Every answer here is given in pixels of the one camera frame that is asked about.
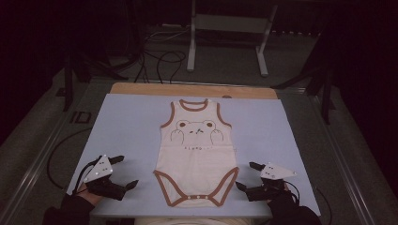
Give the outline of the black stand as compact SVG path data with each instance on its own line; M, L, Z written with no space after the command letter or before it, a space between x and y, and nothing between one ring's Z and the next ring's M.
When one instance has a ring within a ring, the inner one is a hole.
M64 98L64 112L67 112L73 103L73 75L76 75L77 79L82 83L88 83L91 79L90 74L85 72L80 66L94 68L115 80L126 80L126 77L118 75L109 67L104 66L99 61L90 58L82 52L67 52L64 60L64 87L61 88L61 96Z
M331 43L332 40L325 33L321 33L300 73L292 79L272 85L273 89L282 90L309 78L310 81L305 87L305 93L307 96L315 97L319 91L322 91L320 113L327 125L329 124L331 79L333 74Z

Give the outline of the white metal stand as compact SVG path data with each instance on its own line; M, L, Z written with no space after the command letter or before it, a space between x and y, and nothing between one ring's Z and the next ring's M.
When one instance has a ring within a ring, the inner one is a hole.
M196 12L196 0L191 0L191 41L188 52L187 70L194 71L195 68L197 30L253 33L263 35L261 44L255 47L255 53L260 75L267 77L268 67L264 51L277 9L277 5L272 5L266 18L199 14Z

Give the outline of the cream baby bodysuit brown trim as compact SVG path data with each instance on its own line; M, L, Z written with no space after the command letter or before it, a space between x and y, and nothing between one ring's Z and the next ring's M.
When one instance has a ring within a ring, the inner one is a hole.
M216 101L171 103L154 170L169 206L224 205L239 172L231 132Z

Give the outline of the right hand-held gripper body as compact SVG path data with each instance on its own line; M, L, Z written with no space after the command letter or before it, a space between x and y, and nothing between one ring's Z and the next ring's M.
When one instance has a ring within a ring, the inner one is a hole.
M260 187L250 187L246 190L246 195L250 202L264 201L270 197L273 188L283 188L285 178L296 176L297 173L282 166L268 163L260 172L262 185Z

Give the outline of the aluminium rail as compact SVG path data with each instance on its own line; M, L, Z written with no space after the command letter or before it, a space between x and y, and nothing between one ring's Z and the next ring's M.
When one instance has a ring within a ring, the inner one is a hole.
M0 146L0 225L40 225L44 211L63 198L90 132L70 122L87 88L76 85L64 112L54 86Z
M361 225L376 225L374 217L372 216L366 201L363 198L360 186L358 185L353 173L351 172L340 145L337 142L335 135L333 134L330 126L324 121L321 115L321 103L318 97L308 97L312 108L315 112L315 116L318 123L324 129L328 142L331 146L331 153L335 164L339 170L339 173L344 181L344 186L350 197L350 200L357 212Z

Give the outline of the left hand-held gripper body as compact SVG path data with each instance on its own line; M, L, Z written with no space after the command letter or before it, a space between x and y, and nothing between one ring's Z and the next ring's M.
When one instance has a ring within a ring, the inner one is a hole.
M121 201L126 190L124 187L114 184L110 180L114 170L109 158L106 155L100 156L91 162L91 165L93 168L88 172L83 181L88 191L103 198Z

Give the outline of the person's right hand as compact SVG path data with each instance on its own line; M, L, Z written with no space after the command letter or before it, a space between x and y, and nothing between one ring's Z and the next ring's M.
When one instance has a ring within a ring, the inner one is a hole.
M292 199L292 192L287 184L283 184L283 188L273 188L270 197L266 199L266 203L272 203L281 198Z

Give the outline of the light blue mat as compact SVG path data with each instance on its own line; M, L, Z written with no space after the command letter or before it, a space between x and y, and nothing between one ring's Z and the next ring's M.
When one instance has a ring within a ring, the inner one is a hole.
M221 207L180 208L167 205L154 175L160 149L160 126L171 114L171 97L118 95L105 97L77 167L82 169L100 155L123 156L115 164L113 182L137 187L120 200L104 199L93 210L95 217L107 218L267 218L265 202L251 202L232 188ZM237 153L238 182L257 187L260 173L250 162L273 163L296 172L290 183L298 188L300 203L319 209L298 146L278 99L220 99L222 118L232 126Z

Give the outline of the person's left hand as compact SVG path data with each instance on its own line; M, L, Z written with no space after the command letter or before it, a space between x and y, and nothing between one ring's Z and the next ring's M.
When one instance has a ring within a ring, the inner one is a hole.
M85 183L82 183L79 186L79 188L77 190L77 195L79 197L85 199L86 201L88 201L89 203L91 203L94 206L97 206L100 203L100 201L103 199L102 196L99 196L99 195L89 192Z

